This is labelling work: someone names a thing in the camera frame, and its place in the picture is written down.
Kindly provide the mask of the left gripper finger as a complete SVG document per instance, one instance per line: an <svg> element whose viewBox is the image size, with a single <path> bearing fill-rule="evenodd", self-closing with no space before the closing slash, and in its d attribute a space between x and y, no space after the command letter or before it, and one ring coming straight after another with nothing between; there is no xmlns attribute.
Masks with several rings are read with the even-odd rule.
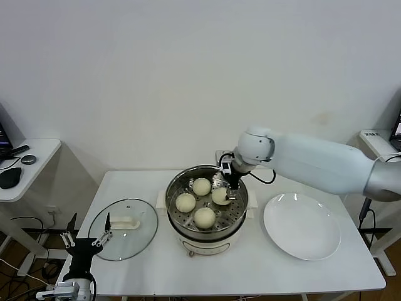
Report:
<svg viewBox="0 0 401 301"><path fill-rule="evenodd" d="M74 247L75 242L72 236L72 232L75 228L77 214L75 213L72 219L68 222L64 232L60 233L60 237L63 240L66 248Z"/></svg>
<svg viewBox="0 0 401 301"><path fill-rule="evenodd" d="M104 227L103 233L99 238L97 238L93 242L93 246L105 246L105 244L108 241L110 241L112 236L113 236L113 233L111 231L110 213L107 213L107 218L105 221L105 227Z"/></svg>

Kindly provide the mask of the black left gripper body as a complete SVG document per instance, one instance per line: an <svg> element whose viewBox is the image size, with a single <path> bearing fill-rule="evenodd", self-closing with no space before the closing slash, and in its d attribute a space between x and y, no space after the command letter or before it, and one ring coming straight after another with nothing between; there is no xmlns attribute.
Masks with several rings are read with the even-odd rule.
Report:
<svg viewBox="0 0 401 301"><path fill-rule="evenodd" d="M77 238L75 245L67 252L72 256L68 276L88 276L91 270L92 259L102 251L102 245L96 238Z"/></svg>

